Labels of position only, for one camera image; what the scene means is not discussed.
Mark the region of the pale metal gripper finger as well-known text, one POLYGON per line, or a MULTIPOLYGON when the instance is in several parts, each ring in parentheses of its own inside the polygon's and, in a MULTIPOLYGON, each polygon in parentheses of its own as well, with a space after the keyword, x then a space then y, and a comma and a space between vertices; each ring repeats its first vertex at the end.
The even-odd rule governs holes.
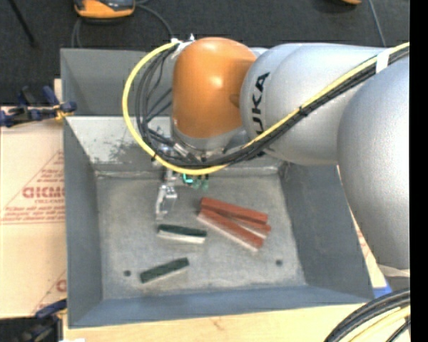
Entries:
POLYGON ((165 216, 165 187, 160 186, 155 205, 156 218, 164 218, 165 216))
POLYGON ((174 186, 167 186, 165 190, 165 211, 169 213, 173 210, 178 200, 178 193, 174 186))

